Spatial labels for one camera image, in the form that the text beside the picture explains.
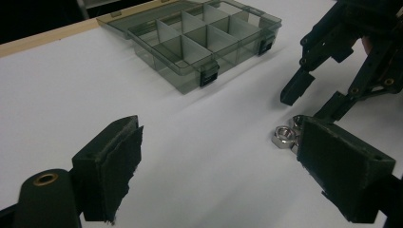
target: white surface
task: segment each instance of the white surface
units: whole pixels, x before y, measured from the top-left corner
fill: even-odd
[[[0,208],[25,179],[70,159],[114,120],[139,115],[143,161],[116,227],[381,227],[354,225],[321,194],[295,156],[276,149],[277,125],[313,115],[345,92],[365,54],[328,61],[294,106],[279,93],[297,71],[300,38],[334,1],[241,1],[282,19],[269,53],[183,96],[129,42],[94,30],[0,59]],[[397,159],[403,173],[400,95],[357,104],[338,124]],[[84,227],[107,227],[84,222]]]

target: tabletop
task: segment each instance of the tabletop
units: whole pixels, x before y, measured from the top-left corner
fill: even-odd
[[[331,0],[239,0],[282,19],[266,54],[182,95],[137,57],[132,43],[104,28],[0,58],[0,208],[21,184],[71,158],[111,122],[138,115],[143,160],[117,212],[115,227],[382,227],[349,223],[274,129],[314,115],[345,92],[366,54],[360,42],[342,64],[328,60],[293,106],[279,94],[299,68],[299,40]],[[397,160],[403,173],[400,95],[358,103],[338,125]],[[85,222],[84,227],[107,227]]]

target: metal part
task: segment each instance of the metal part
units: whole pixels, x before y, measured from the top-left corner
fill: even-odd
[[[59,178],[57,173],[45,173],[41,176],[39,176],[36,180],[33,181],[33,184],[35,186],[45,186],[48,184],[53,183]]]
[[[290,125],[293,127],[293,130],[297,133],[297,136],[300,135],[300,131],[302,129],[302,118],[303,116],[295,116],[290,119]]]
[[[298,156],[298,144],[295,143],[293,147],[291,147],[291,151]]]
[[[280,149],[291,149],[297,141],[297,133],[289,126],[278,126],[272,142]]]

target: hex nut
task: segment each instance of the hex nut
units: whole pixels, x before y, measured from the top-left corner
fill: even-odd
[[[280,149],[291,149],[297,141],[296,132],[289,126],[276,127],[272,142]]]
[[[294,130],[301,130],[302,120],[303,120],[303,116],[301,116],[301,115],[295,116],[290,120],[290,125],[292,126],[292,128]]]
[[[291,147],[291,151],[298,156],[298,145],[296,143]]]

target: plastic organizer box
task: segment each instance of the plastic organizer box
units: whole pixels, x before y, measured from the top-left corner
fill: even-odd
[[[98,18],[134,41],[136,54],[185,94],[274,44],[281,20],[232,0],[179,0]]]

